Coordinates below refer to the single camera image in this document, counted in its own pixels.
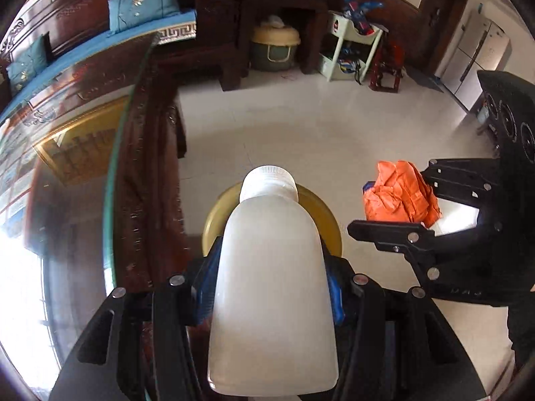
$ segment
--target trash bin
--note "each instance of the trash bin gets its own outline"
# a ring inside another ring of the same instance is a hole
[[[294,65],[295,52],[301,43],[293,27],[256,26],[251,38],[251,68],[258,71],[285,71]]]

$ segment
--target blue seat cushion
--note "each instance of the blue seat cushion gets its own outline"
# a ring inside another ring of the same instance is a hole
[[[11,94],[15,96],[48,66],[44,38],[39,36],[7,67]]]
[[[180,11],[178,0],[109,0],[108,8],[112,33],[175,15]]]
[[[132,29],[121,31],[116,34],[105,31],[98,36],[85,41],[50,63],[50,65],[40,74],[28,82],[28,84],[11,99],[11,102],[4,109],[0,115],[0,123],[4,122],[4,120],[10,117],[13,113],[16,113],[18,109],[25,106],[27,101],[41,92],[44,88],[51,85],[57,76],[74,64],[79,63],[92,55],[98,54],[105,49],[111,48],[114,45],[122,44],[127,40],[144,36],[145,34],[156,33],[166,27],[183,23],[192,23],[195,22],[195,20],[196,11],[187,9],[182,13],[168,16],[167,18],[155,19],[154,21],[146,22],[145,24],[138,25]]]

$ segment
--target golden frame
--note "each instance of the golden frame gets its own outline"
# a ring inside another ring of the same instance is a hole
[[[41,160],[43,160],[43,162],[54,172],[59,180],[65,184],[65,176],[61,172],[60,168],[57,167],[57,164],[55,164],[53,158],[46,152],[46,149],[44,148],[45,143],[72,130],[73,128],[95,119],[96,117],[124,110],[128,104],[128,100],[129,96],[126,95],[90,109],[89,111],[82,113],[68,122],[65,122],[57,128],[54,128],[52,132],[35,142],[32,147],[36,151],[37,155],[39,155],[39,158],[41,158]]]

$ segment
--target stainless steel refrigerator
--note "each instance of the stainless steel refrigerator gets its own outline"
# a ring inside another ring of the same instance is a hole
[[[510,52],[510,40],[505,32],[474,11],[441,81],[470,109],[482,93],[477,71],[503,69]]]

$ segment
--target white floor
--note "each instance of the white floor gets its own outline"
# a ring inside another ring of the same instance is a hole
[[[432,158],[490,156],[477,121],[445,93],[405,77],[400,92],[378,93],[355,82],[328,83],[299,71],[251,72],[242,87],[222,92],[217,81],[179,90],[188,153],[180,160],[186,232],[200,235],[219,194],[263,164],[287,169],[323,199],[338,220],[343,254],[383,287],[417,285],[401,255],[354,241],[346,226],[363,219],[362,185],[379,160],[425,169]],[[437,300],[490,391],[510,359],[507,310]]]

